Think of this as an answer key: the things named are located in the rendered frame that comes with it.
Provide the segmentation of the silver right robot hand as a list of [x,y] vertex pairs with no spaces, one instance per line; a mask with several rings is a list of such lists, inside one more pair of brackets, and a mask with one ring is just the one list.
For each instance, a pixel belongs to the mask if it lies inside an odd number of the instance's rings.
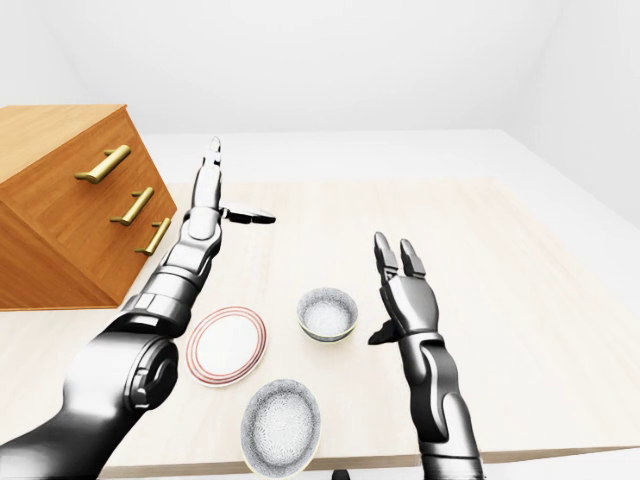
[[426,270],[411,242],[400,241],[404,275],[387,238],[374,235],[376,267],[381,277],[380,295],[389,319],[368,340],[369,345],[392,343],[413,334],[437,332],[439,307]]

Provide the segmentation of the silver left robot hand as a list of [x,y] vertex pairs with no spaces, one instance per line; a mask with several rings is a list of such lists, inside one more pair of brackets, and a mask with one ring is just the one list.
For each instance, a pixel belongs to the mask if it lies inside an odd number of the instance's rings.
[[271,224],[276,217],[256,207],[221,202],[221,141],[214,136],[203,156],[194,182],[191,208],[184,217],[188,237],[196,241],[213,240],[222,219],[241,224]]

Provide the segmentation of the small patterned black bowl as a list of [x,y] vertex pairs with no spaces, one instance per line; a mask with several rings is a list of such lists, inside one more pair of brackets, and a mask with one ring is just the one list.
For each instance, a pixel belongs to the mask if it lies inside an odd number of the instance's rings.
[[316,288],[306,292],[297,304],[298,323],[312,339],[339,342],[355,328],[358,307],[353,298],[336,288]]

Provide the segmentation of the large patterned black bowl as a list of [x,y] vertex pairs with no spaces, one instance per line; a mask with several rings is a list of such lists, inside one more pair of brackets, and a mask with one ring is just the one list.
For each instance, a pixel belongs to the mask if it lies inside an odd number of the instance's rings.
[[267,480],[303,471],[320,443],[321,413],[312,392],[292,379],[274,380],[250,399],[240,441],[246,465]]

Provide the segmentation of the small wooden drawer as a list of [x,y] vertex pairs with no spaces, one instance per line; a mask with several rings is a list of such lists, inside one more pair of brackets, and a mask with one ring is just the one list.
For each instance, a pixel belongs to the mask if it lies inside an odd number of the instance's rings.
[[[134,191],[154,189],[154,195],[129,226],[111,222],[112,216],[123,215],[134,203]],[[118,187],[101,192],[92,200],[88,217],[75,240],[83,272],[88,274],[112,304],[118,305],[128,292],[147,256],[135,253],[144,247],[154,234],[151,223],[172,217],[176,205],[160,180],[146,180],[135,186]]]

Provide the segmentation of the medium wooden drawer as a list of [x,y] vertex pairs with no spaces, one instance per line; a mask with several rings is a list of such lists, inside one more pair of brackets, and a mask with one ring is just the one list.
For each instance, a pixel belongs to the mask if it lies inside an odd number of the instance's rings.
[[62,172],[37,219],[64,251],[92,275],[137,269],[147,247],[176,212],[147,149],[129,140],[96,150]]

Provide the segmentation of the white plate with red rings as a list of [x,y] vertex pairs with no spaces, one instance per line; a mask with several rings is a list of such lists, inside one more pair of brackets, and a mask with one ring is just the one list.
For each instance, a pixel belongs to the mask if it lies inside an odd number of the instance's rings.
[[186,344],[189,373],[208,387],[224,387],[251,373],[268,344],[262,318],[243,306],[218,309],[191,332]]

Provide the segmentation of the large wooden drawer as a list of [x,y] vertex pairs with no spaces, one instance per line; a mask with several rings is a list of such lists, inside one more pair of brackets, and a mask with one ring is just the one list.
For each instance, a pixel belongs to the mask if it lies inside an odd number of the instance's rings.
[[162,182],[123,104],[0,109],[0,201],[58,238],[109,224]]

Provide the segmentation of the wooden cabinet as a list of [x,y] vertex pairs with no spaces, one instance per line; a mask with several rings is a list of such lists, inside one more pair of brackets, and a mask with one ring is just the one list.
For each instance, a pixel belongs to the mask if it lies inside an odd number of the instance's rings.
[[0,310],[118,305],[43,226],[0,201]]

